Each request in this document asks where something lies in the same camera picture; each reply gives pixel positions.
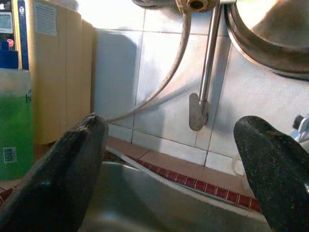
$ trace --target plastic bottle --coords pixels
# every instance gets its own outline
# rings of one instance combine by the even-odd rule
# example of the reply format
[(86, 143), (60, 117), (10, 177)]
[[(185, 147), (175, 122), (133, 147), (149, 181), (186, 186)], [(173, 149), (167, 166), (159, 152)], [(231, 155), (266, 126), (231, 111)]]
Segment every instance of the plastic bottle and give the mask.
[(0, 44), (0, 180), (23, 177), (33, 164), (31, 79), (18, 53)]

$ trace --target barcode label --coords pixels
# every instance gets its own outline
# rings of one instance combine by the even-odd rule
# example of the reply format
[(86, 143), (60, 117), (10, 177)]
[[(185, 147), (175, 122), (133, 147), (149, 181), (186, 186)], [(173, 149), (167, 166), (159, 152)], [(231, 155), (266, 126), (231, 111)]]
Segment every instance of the barcode label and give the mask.
[(4, 147), (3, 148), (4, 163), (16, 163), (16, 147)]

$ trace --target flexible hose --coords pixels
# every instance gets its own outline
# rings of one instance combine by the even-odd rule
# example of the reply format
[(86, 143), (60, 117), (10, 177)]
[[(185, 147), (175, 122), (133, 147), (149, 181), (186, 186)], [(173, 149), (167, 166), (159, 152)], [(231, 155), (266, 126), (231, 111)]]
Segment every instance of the flexible hose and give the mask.
[(159, 93), (162, 92), (162, 90), (168, 85), (168, 83), (171, 81), (171, 79), (175, 75), (183, 59), (183, 55), (184, 55), (184, 52), (186, 50), (188, 40), (189, 40), (190, 29), (191, 29), (191, 13), (190, 12), (183, 13), (183, 31), (182, 31), (182, 38), (181, 38), (180, 45), (178, 48), (177, 56), (175, 58), (175, 61), (169, 73), (167, 74), (165, 79), (162, 81), (159, 88), (156, 91), (154, 91), (151, 95), (149, 95), (146, 99), (144, 99), (141, 103), (137, 104), (129, 113), (118, 116), (118, 117), (114, 117), (114, 118), (108, 118), (107, 119), (108, 122), (118, 121), (120, 119), (130, 117), (137, 112), (140, 112), (141, 110), (144, 109), (145, 105), (147, 105), (152, 99), (154, 99)]

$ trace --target tiled backsplash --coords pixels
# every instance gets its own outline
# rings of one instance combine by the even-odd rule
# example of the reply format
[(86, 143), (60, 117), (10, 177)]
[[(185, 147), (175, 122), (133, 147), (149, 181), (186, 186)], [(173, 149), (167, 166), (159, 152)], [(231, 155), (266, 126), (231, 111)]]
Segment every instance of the tiled backsplash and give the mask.
[[(154, 91), (176, 56), (182, 16), (176, 8), (144, 10), (131, 0), (80, 1), (79, 11), (97, 29), (94, 110), (118, 116)], [(210, 12), (194, 14), (183, 62), (175, 78), (144, 112), (110, 126), (110, 135), (196, 164), (234, 174), (233, 127), (256, 115), (289, 134), (309, 111), (309, 82), (283, 78), (247, 61), (227, 35), (222, 15), (213, 70), (209, 122), (188, 126), (189, 95), (198, 93)]]

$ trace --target stainless steel sink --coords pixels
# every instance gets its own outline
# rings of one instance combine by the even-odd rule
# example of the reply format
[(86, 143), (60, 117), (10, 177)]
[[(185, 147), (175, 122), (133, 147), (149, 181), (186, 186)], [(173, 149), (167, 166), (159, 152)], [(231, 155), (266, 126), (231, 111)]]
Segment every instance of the stainless steel sink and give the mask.
[(271, 232), (253, 211), (103, 162), (79, 232)]

